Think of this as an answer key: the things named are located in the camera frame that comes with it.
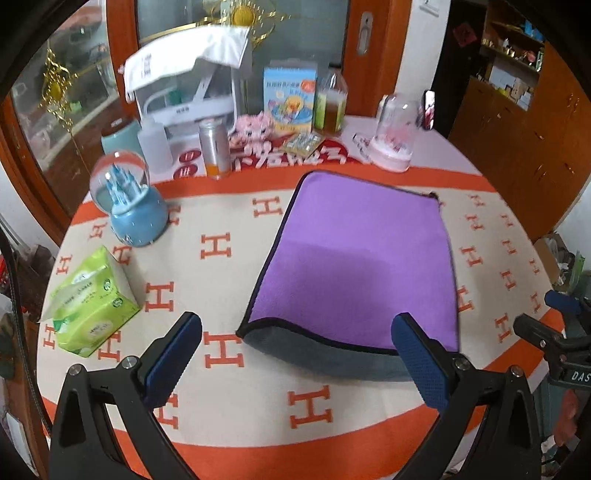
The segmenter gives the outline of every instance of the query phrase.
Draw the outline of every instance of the white cloth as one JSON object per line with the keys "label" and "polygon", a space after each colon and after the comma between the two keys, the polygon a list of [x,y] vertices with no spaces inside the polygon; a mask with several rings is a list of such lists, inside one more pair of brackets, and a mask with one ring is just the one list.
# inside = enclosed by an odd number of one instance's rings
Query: white cloth
{"label": "white cloth", "polygon": [[125,98],[156,80],[189,72],[197,59],[239,69],[252,63],[248,27],[204,25],[158,38],[125,62]]}

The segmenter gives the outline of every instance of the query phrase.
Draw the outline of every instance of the phone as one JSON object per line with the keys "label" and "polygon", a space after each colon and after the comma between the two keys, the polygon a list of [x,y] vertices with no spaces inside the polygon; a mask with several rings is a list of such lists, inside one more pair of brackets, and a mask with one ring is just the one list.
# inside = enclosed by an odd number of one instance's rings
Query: phone
{"label": "phone", "polygon": [[432,130],[435,122],[435,92],[425,90],[423,93],[423,128]]}

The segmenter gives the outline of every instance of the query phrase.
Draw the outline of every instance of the cardboard box on floor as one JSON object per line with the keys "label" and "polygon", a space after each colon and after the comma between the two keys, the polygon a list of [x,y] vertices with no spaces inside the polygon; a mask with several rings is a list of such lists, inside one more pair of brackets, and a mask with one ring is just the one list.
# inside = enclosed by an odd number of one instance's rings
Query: cardboard box on floor
{"label": "cardboard box on floor", "polygon": [[556,244],[558,245],[559,250],[561,250],[561,247],[566,249],[566,246],[560,238],[560,235],[557,233],[545,235],[542,238],[540,238],[536,243],[534,243],[535,251],[538,252],[540,260],[542,260],[542,265],[544,266],[544,270],[546,270],[546,273],[550,278],[550,283],[554,285],[558,280],[558,277],[560,276],[560,268],[558,267],[558,262],[554,258],[554,255],[552,255],[550,248],[546,244],[545,238],[553,238],[554,240],[556,240]]}

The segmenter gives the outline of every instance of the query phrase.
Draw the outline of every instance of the microfiber towel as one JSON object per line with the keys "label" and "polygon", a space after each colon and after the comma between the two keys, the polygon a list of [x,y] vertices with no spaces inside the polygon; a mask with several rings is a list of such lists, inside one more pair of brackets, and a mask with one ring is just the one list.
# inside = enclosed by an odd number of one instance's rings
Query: microfiber towel
{"label": "microfiber towel", "polygon": [[404,312],[459,350],[437,198],[324,171],[304,175],[236,334],[316,372],[407,380],[390,331]]}

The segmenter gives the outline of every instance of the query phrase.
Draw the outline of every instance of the glass jar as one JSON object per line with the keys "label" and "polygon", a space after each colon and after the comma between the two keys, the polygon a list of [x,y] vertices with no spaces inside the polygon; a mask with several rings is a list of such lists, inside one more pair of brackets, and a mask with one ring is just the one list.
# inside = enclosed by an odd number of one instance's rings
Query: glass jar
{"label": "glass jar", "polygon": [[375,136],[369,142],[373,163],[385,170],[408,170],[421,124],[420,102],[403,94],[386,97]]}

